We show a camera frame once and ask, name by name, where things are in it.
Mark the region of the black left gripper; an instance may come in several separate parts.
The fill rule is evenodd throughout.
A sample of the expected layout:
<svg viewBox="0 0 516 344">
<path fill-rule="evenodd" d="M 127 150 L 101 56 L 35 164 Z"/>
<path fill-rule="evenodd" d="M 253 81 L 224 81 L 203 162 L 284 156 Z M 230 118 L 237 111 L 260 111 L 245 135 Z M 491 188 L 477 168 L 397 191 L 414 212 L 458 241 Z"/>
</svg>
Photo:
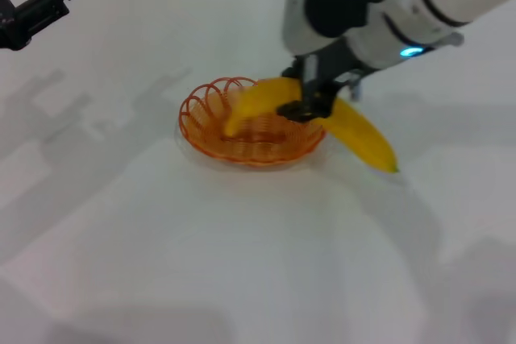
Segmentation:
<svg viewBox="0 0 516 344">
<path fill-rule="evenodd" d="M 1 49 L 19 51 L 31 38 L 69 13 L 65 1 L 27 0 L 15 7 L 1 0 Z"/>
</svg>

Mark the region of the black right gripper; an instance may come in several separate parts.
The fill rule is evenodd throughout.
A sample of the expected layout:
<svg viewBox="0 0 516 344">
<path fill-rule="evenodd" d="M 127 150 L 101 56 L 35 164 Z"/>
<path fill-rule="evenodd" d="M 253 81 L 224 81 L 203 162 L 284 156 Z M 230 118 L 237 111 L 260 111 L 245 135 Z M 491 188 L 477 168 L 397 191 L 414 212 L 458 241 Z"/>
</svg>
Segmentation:
<svg viewBox="0 0 516 344">
<path fill-rule="evenodd" d="M 345 38 L 314 52 L 295 56 L 281 76 L 300 81 L 301 96 L 279 106 L 277 114 L 290 121 L 329 118 L 337 98 L 337 84 L 324 83 L 347 73 L 362 75 L 364 66 Z"/>
</svg>

